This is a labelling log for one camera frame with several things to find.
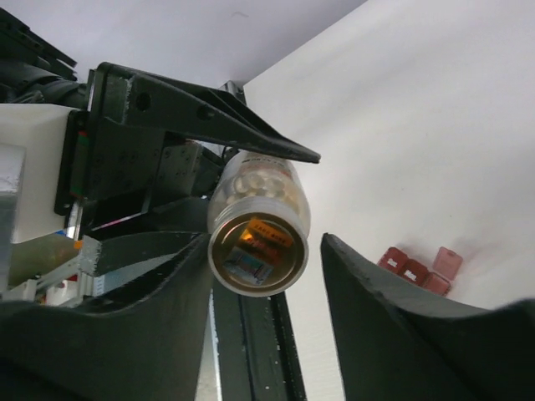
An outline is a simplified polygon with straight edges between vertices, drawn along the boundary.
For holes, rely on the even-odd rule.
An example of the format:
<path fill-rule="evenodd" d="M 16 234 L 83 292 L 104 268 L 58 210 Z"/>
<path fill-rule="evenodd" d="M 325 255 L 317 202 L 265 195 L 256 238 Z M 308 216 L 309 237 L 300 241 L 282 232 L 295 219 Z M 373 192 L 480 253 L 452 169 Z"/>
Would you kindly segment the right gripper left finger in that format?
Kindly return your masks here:
<path fill-rule="evenodd" d="M 212 284 L 207 245 L 199 236 L 150 259 L 154 269 L 77 307 L 3 302 L 2 399 L 194 399 Z"/>

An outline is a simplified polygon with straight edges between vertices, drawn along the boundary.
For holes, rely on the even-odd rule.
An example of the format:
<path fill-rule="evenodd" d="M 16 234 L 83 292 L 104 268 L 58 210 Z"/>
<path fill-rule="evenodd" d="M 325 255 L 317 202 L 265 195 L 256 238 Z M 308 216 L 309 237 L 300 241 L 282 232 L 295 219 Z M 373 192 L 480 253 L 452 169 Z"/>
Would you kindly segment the clear pill bottle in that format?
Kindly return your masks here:
<path fill-rule="evenodd" d="M 241 151 L 228 162 L 208 206 L 210 235 L 222 216 L 248 211 L 292 212 L 308 239 L 309 203 L 297 171 L 288 160 Z"/>

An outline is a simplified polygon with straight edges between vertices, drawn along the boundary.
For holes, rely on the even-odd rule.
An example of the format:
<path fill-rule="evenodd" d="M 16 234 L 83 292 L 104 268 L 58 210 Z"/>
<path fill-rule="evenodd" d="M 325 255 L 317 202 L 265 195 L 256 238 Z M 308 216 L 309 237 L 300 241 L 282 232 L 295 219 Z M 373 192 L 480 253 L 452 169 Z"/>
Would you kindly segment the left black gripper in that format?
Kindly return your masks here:
<path fill-rule="evenodd" d="M 213 192 L 222 170 L 207 143 L 321 158 L 226 91 L 107 62 L 90 73 L 84 102 L 67 120 L 53 211 L 77 216 L 83 232 L 144 215 L 85 236 L 83 272 L 99 277 L 176 254 L 207 234 L 208 200 L 197 197 Z"/>

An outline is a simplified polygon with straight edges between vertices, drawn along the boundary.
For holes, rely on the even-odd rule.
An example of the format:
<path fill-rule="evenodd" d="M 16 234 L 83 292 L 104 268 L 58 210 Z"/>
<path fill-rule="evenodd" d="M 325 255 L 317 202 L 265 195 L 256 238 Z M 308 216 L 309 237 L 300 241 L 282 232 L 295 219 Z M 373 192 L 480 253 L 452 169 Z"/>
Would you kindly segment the red weekly pill organizer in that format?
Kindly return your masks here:
<path fill-rule="evenodd" d="M 463 258 L 459 254 L 440 247 L 431 267 L 427 267 L 392 246 L 377 265 L 418 287 L 445 297 L 450 292 L 462 263 Z"/>

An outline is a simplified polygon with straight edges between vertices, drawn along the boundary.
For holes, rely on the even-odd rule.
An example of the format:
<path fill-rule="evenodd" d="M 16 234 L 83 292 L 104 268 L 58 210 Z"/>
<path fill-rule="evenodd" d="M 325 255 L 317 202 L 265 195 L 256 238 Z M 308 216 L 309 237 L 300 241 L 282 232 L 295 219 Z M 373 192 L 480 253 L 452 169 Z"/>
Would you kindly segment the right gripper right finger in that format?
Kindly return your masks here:
<path fill-rule="evenodd" d="M 531 400 L 534 302 L 493 310 L 438 296 L 321 241 L 348 400 Z"/>

